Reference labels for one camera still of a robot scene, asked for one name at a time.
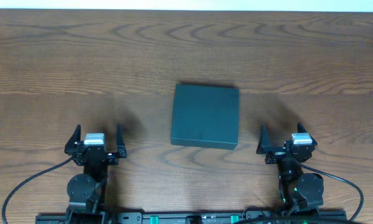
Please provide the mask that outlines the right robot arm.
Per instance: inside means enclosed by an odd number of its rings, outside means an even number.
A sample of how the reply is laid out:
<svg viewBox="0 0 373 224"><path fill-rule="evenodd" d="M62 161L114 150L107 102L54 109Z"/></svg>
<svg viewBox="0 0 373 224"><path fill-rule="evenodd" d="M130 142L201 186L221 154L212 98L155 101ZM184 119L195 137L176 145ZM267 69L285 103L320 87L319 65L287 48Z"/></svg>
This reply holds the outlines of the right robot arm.
<svg viewBox="0 0 373 224"><path fill-rule="evenodd" d="M278 210L282 216L316 210L323 205L324 184L319 174L304 173L302 165L312 157L317 142L297 124L297 132L282 146L272 146L266 126L261 125L257 154L265 155L266 164L278 168L279 192L284 206Z"/></svg>

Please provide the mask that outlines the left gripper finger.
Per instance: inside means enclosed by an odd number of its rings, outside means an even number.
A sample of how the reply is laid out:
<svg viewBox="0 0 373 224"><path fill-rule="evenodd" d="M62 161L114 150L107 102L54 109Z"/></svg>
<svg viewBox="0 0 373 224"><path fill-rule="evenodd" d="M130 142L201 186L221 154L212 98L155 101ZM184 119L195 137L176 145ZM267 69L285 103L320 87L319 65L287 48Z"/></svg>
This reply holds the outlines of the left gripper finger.
<svg viewBox="0 0 373 224"><path fill-rule="evenodd" d="M121 125L117 124L116 127L116 150L117 151L126 151L125 143L123 140Z"/></svg>
<svg viewBox="0 0 373 224"><path fill-rule="evenodd" d="M76 148L77 143L80 141L80 137L81 137L81 125L78 124L72 136L65 144L65 151L71 151L72 149Z"/></svg>

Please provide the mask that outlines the dark green gift box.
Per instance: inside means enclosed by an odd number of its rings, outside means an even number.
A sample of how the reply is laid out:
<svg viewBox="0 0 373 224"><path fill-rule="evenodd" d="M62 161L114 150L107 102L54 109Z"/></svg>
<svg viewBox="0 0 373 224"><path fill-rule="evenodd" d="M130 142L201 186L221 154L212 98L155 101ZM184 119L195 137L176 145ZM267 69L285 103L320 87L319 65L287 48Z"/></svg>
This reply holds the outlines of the dark green gift box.
<svg viewBox="0 0 373 224"><path fill-rule="evenodd" d="M239 98L237 88L177 84L171 144L234 150L238 146Z"/></svg>

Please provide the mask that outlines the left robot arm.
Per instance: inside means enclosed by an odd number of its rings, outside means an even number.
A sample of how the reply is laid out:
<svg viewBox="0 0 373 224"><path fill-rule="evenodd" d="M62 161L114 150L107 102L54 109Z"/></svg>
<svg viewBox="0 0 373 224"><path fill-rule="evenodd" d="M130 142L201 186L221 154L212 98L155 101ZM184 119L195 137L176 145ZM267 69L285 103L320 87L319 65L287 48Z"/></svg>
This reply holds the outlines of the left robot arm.
<svg viewBox="0 0 373 224"><path fill-rule="evenodd" d="M106 150L103 133L89 133L81 140L81 125L65 144L65 153L83 167L83 172L73 176L67 184L69 203L65 223L116 223L116 215L105 208L108 166L119 164L127 156L121 134L116 127L116 151Z"/></svg>

